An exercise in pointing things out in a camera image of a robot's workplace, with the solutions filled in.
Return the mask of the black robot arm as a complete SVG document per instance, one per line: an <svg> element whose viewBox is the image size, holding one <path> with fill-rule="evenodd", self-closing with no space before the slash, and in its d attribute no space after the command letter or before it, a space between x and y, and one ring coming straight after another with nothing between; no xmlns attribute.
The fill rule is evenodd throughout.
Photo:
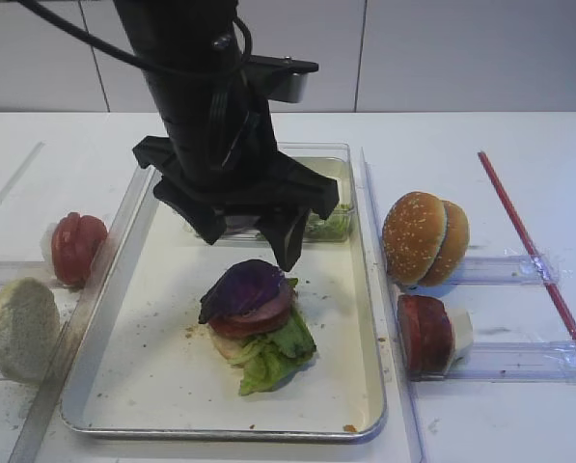
<svg viewBox="0 0 576 463"><path fill-rule="evenodd" d="M248 218L278 265L299 260L310 214L327 217L337 183L277 145L264 89L249 75L234 1L120 1L123 28L166 129L134 149L161 179L155 197L207 243Z"/></svg>

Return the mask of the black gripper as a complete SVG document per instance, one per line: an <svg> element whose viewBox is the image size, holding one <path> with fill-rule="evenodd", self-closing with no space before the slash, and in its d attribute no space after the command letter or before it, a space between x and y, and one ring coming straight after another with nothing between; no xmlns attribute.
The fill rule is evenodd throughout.
<svg viewBox="0 0 576 463"><path fill-rule="evenodd" d="M234 217L249 218L278 266L291 270L309 215L326 218L338 205L338 183L279 150L262 95L159 95L155 103L167 134L133 149L140 167L161 174L154 196L208 244Z"/></svg>

